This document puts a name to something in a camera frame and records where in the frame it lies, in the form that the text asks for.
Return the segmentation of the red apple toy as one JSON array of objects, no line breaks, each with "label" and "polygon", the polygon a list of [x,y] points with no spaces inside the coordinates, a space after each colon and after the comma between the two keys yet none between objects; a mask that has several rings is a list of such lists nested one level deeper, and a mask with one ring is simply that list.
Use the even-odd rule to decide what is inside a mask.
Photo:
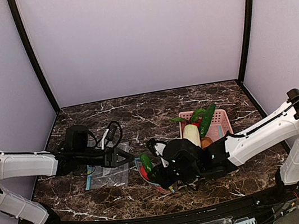
[{"label": "red apple toy", "polygon": [[144,168],[143,166],[140,166],[139,171],[140,171],[141,176],[142,176],[144,179],[146,179],[147,181],[150,180],[150,179],[148,178],[147,172],[146,172],[146,170],[145,170],[145,168]]}]

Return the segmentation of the clear zip bag blue zipper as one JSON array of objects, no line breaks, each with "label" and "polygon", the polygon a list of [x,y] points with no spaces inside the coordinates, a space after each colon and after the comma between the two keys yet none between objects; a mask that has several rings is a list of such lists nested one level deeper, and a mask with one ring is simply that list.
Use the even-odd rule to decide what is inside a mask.
[{"label": "clear zip bag blue zipper", "polygon": [[156,178],[156,176],[154,174],[149,175],[155,165],[150,161],[148,155],[142,154],[141,157],[135,158],[134,163],[136,168],[138,169],[140,176],[146,182],[152,185],[157,191],[163,194],[173,194],[176,192],[173,186],[169,186],[168,189],[161,187],[161,185],[158,184],[158,179]]}]

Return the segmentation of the small green cucumber toy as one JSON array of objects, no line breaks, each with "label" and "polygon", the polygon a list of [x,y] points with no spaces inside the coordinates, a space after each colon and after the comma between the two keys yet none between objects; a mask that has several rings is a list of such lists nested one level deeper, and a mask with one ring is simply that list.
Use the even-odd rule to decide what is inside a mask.
[{"label": "small green cucumber toy", "polygon": [[147,154],[141,154],[140,161],[141,161],[146,173],[150,173],[151,170],[153,169],[153,164],[150,160],[150,157]]}]

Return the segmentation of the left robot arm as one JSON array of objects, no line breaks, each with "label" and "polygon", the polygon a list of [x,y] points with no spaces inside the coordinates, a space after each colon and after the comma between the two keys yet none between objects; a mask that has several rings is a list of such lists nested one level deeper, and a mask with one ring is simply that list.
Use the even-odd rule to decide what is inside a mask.
[{"label": "left robot arm", "polygon": [[[109,123],[101,140],[89,147],[88,138],[93,133],[83,125],[69,127],[59,150],[51,152],[0,151],[0,182],[4,179],[29,176],[65,176],[79,166],[120,167],[134,160],[118,143],[109,147],[115,132],[121,130],[118,122]],[[33,224],[53,224],[59,217],[46,205],[25,199],[0,186],[0,212]]]}]

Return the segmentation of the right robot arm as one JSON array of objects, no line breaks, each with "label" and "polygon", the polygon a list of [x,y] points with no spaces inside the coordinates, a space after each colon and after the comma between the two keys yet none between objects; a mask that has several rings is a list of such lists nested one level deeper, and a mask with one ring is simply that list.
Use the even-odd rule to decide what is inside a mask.
[{"label": "right robot arm", "polygon": [[281,186],[299,182],[299,90],[288,91],[288,99],[272,114],[251,127],[233,134],[226,131],[220,139],[209,136],[216,106],[197,109],[189,119],[176,117],[181,137],[168,143],[151,139],[147,148],[161,160],[153,165],[142,155],[141,162],[150,181],[168,189],[173,183],[198,179],[219,179],[237,170],[257,154],[295,138],[288,158],[275,179]]}]

